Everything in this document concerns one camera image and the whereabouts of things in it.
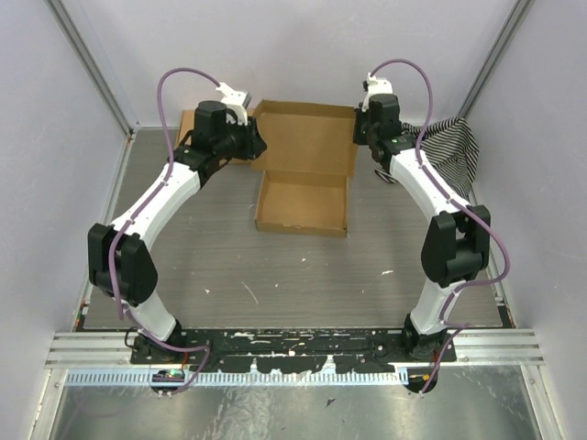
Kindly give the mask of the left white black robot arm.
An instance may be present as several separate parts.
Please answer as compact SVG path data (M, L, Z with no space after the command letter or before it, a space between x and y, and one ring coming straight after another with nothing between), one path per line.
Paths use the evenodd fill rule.
M131 207L87 236L89 281L116 303L138 330L134 349L174 363L190 353L179 321L157 293L150 251L162 229L231 160L256 160L267 145L256 118L220 101L203 101L194 126L172 147L160 175Z

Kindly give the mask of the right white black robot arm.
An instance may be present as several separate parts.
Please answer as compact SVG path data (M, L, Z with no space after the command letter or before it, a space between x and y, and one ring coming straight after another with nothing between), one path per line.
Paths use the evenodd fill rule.
M396 95L371 94L355 113L355 143L369 147L373 160L407 190L428 221L420 257L426 282L401 333L405 354L424 361L445 341L457 289L474 281L488 264L489 234L461 209L486 223L491 216L487 208L471 206L454 192L425 152L415 148L416 138L402 132Z

